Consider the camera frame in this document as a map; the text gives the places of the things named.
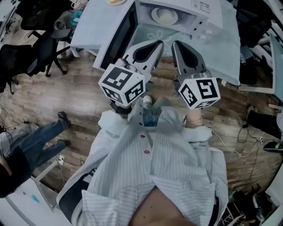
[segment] wrist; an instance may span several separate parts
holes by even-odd
[[[203,126],[203,114],[201,109],[188,110],[186,127],[196,128],[198,126]]]
[[[195,121],[201,119],[202,116],[203,116],[203,114],[202,114],[201,109],[193,109],[193,110],[188,109],[187,121],[195,122]]]

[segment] white box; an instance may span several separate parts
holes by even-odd
[[[189,109],[209,107],[220,100],[216,78],[185,79],[179,93]]]
[[[123,67],[110,64],[98,82],[104,94],[128,106],[145,92],[145,77]]]

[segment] microwave door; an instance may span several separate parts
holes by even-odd
[[[138,26],[135,2],[128,0],[124,4],[123,11],[117,16],[109,33],[105,35],[105,41],[93,64],[94,68],[105,71],[109,64],[115,64],[117,59],[123,57],[135,33]]]

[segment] white cable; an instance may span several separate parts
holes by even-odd
[[[33,124],[36,128],[39,128],[38,125],[36,125],[36,124],[34,124],[34,123],[32,123],[32,122],[30,122],[30,124]]]
[[[63,177],[63,170],[62,170],[61,164],[59,164],[59,165],[60,165],[60,169],[61,169],[61,175],[62,175],[63,182],[64,182],[64,184],[66,184],[65,180],[64,180],[64,177]]]
[[[255,146],[253,146],[252,150],[251,150],[247,155],[242,156],[239,152],[234,151],[234,150],[231,150],[228,146],[226,146],[226,145],[224,144],[223,140],[221,139],[221,137],[220,137],[216,132],[214,132],[212,128],[210,128],[210,129],[211,129],[211,131],[212,131],[216,136],[219,137],[219,139],[221,140],[222,144],[223,144],[225,147],[227,147],[229,151],[236,152],[236,153],[240,156],[240,158],[242,158],[242,157],[247,157],[247,156],[253,151],[253,149],[256,147],[256,145],[259,144],[259,141],[257,141],[256,144],[255,144]]]

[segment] bracelet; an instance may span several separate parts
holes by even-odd
[[[200,119],[199,119],[199,120],[197,120],[197,121],[195,121],[195,122],[189,122],[189,123],[190,123],[190,124],[194,124],[194,123],[196,123],[196,122],[201,121],[201,120],[202,120],[202,118],[203,118],[203,114],[201,115],[201,117],[200,117]]]

